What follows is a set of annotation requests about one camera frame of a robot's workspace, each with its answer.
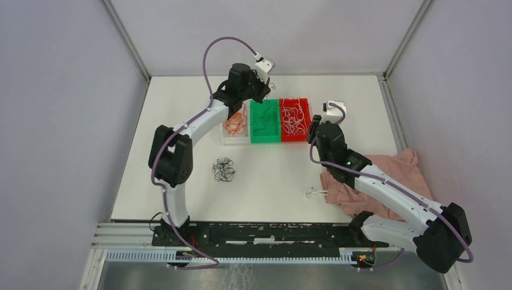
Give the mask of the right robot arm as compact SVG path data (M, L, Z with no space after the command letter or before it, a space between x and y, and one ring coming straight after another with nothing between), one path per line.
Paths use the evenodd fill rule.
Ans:
M398 214L394 221L370 211L356 215L349 240L363 247L368 242L384 242L414 252L432 270L445 274L456 262L472 263L473 242L465 210L458 204L440 204L407 188L379 169L369 158L349 149L337 123L314 115L307 142L318 151L315 164L328 176L352 190L366 193Z

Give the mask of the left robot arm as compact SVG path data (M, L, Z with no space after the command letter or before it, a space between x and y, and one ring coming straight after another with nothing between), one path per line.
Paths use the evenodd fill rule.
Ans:
M193 171L193 149L207 133L231 118L246 100L262 103L270 93L266 70L243 63L232 65L228 78L211 92L207 105L174 127L160 125L149 155L151 182L162 189L167 238L175 245L188 242L190 215L185 205L185 183Z

